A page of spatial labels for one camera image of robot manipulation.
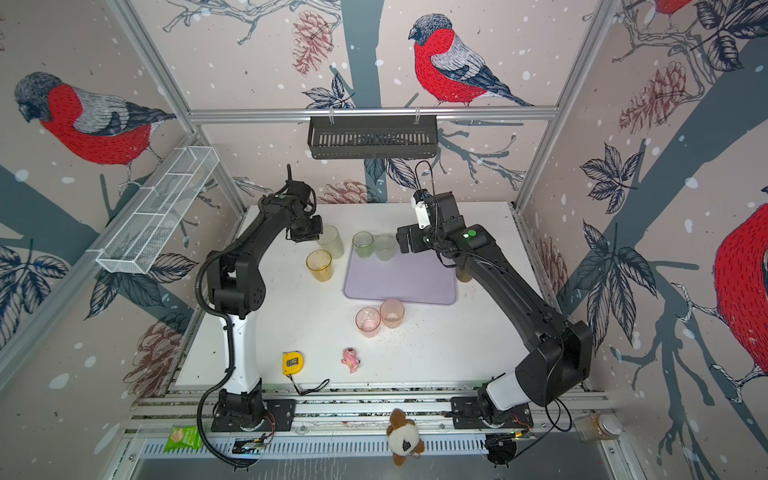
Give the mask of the pale green plastic cup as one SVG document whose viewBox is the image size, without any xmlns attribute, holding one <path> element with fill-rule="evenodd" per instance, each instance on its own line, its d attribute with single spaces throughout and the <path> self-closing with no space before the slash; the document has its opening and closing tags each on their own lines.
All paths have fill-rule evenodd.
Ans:
<svg viewBox="0 0 768 480">
<path fill-rule="evenodd" d="M 397 242 L 395 237 L 388 234 L 378 235 L 374 239 L 374 252 L 380 261 L 386 262 L 393 258 Z"/>
</svg>

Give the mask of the clear pale plastic cup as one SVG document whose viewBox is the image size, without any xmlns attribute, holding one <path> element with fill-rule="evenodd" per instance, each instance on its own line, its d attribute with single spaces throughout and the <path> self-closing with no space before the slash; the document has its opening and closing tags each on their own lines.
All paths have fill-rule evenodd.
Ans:
<svg viewBox="0 0 768 480">
<path fill-rule="evenodd" d="M 340 259 L 344 253 L 344 245 L 338 229 L 329 224 L 323 226 L 323 231 L 317 240 L 319 246 L 330 253 L 334 260 Z"/>
</svg>

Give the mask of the bright green plastic cup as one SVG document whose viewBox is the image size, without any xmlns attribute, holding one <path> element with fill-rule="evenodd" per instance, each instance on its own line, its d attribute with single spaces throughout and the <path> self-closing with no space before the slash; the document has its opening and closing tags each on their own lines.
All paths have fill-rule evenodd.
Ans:
<svg viewBox="0 0 768 480">
<path fill-rule="evenodd" d="M 374 251 L 374 236 L 368 231 L 359 231 L 354 234 L 352 244 L 359 258 L 370 257 Z"/>
</svg>

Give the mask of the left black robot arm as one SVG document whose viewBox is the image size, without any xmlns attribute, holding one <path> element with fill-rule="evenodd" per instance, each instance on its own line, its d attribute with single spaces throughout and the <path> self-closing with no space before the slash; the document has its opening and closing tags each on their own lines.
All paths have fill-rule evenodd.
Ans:
<svg viewBox="0 0 768 480">
<path fill-rule="evenodd" d="M 214 427 L 230 421 L 259 425 L 271 417 L 263 401 L 261 375 L 247 371 L 243 334 L 248 316 L 259 310 L 266 299 L 260 262 L 280 233 L 301 243 L 316 241 L 323 232 L 314 189 L 295 180 L 291 167 L 286 168 L 282 188 L 258 200 L 258 214 L 240 236 L 224 249 L 207 255 L 194 283 L 197 304 L 206 314 L 220 319 L 226 341 L 224 377 L 202 394 L 196 427 L 206 449 L 234 470 L 247 470 L 257 461 L 233 458 L 219 451 L 204 431 L 203 407 L 211 394 L 218 395 L 213 408 Z"/>
</svg>

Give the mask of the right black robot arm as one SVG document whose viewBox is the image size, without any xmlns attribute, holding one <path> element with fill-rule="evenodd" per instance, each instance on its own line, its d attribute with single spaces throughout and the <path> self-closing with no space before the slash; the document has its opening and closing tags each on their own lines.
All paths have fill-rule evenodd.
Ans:
<svg viewBox="0 0 768 480">
<path fill-rule="evenodd" d="M 594 346 L 590 328 L 568 320 L 536 293 L 485 227 L 465 223 L 451 192 L 438 194 L 417 184 L 411 205 L 417 222 L 397 229 L 400 251 L 431 250 L 439 261 L 451 261 L 444 267 L 468 273 L 507 316 L 528 350 L 512 373 L 480 387 L 479 420 L 500 427 L 514 408 L 528 403 L 546 408 L 589 377 Z"/>
</svg>

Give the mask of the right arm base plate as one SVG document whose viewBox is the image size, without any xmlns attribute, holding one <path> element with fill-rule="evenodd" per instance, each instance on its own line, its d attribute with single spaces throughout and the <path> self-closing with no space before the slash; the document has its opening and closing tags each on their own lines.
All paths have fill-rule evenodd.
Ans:
<svg viewBox="0 0 768 480">
<path fill-rule="evenodd" d="M 458 430 L 518 428 L 530 430 L 533 420 L 527 404 L 499 410 L 489 400 L 480 397 L 452 397 L 445 413 Z"/>
</svg>

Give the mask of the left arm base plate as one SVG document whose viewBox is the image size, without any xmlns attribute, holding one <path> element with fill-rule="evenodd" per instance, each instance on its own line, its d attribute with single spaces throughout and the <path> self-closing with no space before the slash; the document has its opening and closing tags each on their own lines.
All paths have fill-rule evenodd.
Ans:
<svg viewBox="0 0 768 480">
<path fill-rule="evenodd" d="M 215 404 L 211 429 L 217 433 L 287 432 L 291 430 L 295 408 L 296 401 L 292 399 L 248 401 L 234 396 Z"/>
</svg>

